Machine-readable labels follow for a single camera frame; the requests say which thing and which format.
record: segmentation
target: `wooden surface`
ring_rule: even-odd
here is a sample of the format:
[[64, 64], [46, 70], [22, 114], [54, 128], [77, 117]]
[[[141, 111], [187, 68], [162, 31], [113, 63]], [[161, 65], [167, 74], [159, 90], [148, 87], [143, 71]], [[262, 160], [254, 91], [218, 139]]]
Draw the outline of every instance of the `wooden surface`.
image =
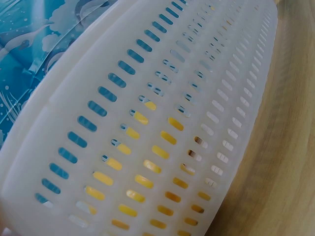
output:
[[315, 0], [282, 0], [249, 146], [206, 236], [315, 236]]

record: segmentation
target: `laundry basket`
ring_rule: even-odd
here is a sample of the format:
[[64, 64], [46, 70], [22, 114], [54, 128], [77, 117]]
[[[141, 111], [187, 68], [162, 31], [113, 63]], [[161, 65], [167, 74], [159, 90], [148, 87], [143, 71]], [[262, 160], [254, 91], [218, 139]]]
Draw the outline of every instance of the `laundry basket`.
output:
[[201, 236], [257, 116], [272, 0], [120, 0], [36, 89], [0, 153], [23, 236]]

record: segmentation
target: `perforated plastic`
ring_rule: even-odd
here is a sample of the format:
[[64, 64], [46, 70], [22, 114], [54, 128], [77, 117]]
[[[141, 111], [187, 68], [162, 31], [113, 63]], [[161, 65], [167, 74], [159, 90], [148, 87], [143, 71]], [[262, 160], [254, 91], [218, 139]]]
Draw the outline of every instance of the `perforated plastic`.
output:
[[23, 236], [201, 236], [247, 146], [272, 0], [120, 0], [49, 72], [0, 153]]

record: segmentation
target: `white plastic surface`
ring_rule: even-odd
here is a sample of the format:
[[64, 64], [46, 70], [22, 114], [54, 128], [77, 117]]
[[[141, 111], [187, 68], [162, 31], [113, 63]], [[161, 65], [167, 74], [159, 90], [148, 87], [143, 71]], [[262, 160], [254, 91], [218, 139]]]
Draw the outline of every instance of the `white plastic surface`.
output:
[[118, 1], [72, 44], [10, 131], [0, 152], [9, 226], [23, 236], [204, 235], [248, 144], [276, 27], [272, 0]]

